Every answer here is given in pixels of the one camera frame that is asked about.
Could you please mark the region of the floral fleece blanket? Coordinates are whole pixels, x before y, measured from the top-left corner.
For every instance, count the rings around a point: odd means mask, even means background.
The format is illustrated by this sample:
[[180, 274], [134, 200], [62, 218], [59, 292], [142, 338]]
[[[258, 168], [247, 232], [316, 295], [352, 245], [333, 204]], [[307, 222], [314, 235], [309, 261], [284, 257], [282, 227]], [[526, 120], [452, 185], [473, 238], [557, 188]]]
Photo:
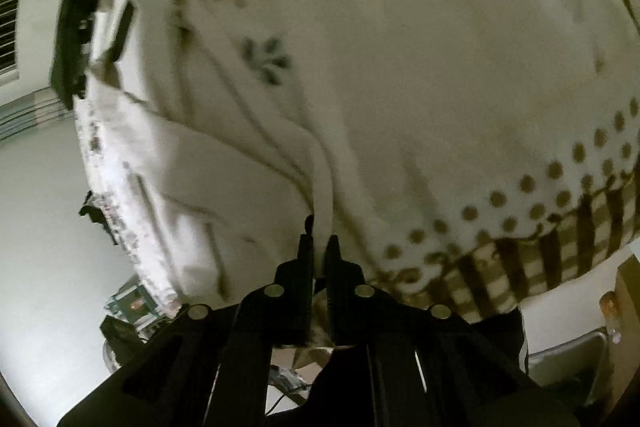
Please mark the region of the floral fleece blanket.
[[[110, 196], [91, 188], [148, 291]], [[279, 54], [267, 81], [328, 153], [334, 233], [366, 280], [478, 322], [639, 234], [639, 0], [201, 0]]]

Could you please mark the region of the cardboard box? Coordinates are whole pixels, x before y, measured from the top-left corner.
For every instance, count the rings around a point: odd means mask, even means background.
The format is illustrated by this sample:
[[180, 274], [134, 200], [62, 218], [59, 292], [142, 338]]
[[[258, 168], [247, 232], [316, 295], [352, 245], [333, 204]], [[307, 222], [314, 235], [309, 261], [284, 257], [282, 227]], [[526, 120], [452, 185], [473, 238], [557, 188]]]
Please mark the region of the cardboard box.
[[608, 411], [620, 404], [639, 379], [639, 259], [631, 255], [616, 272], [615, 286], [600, 299], [610, 338]]

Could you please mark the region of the green metal shelf rack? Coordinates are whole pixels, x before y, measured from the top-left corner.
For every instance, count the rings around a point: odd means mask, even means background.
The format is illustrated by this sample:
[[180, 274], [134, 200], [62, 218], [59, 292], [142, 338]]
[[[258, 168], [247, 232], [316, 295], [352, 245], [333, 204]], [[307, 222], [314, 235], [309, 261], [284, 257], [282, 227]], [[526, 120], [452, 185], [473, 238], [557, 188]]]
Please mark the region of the green metal shelf rack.
[[118, 291], [106, 300], [104, 310], [111, 317], [134, 326], [138, 332], [164, 317], [160, 305], [137, 275], [126, 280]]

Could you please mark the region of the black device at bed edge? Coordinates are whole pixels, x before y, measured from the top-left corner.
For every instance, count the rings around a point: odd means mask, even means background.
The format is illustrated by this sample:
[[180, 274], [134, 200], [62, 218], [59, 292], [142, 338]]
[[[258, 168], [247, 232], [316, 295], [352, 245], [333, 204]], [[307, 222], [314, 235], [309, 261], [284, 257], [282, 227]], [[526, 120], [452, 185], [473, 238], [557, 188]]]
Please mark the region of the black device at bed edge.
[[86, 87], [84, 46], [92, 36], [98, 0], [60, 0], [56, 22], [50, 85], [67, 110]]

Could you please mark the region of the window with blinds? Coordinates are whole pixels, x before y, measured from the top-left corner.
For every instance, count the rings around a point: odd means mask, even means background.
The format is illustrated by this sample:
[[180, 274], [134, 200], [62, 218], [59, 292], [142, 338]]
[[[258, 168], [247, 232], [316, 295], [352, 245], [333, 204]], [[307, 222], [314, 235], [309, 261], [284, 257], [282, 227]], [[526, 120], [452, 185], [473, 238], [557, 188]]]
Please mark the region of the window with blinds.
[[8, 75], [16, 69], [16, 25], [20, 0], [0, 2], [0, 72]]

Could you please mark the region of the beige long-sleeve garment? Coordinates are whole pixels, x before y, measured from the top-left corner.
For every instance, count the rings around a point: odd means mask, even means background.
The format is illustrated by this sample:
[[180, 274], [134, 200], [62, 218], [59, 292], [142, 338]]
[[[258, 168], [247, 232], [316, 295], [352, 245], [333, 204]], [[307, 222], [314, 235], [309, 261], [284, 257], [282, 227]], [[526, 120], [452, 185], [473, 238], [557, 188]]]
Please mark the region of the beige long-sleeve garment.
[[264, 75], [279, 54], [229, 34], [201, 0], [117, 0], [101, 15], [85, 116], [91, 179], [165, 301], [241, 299], [295, 255], [306, 218], [320, 267], [334, 233], [326, 149]]

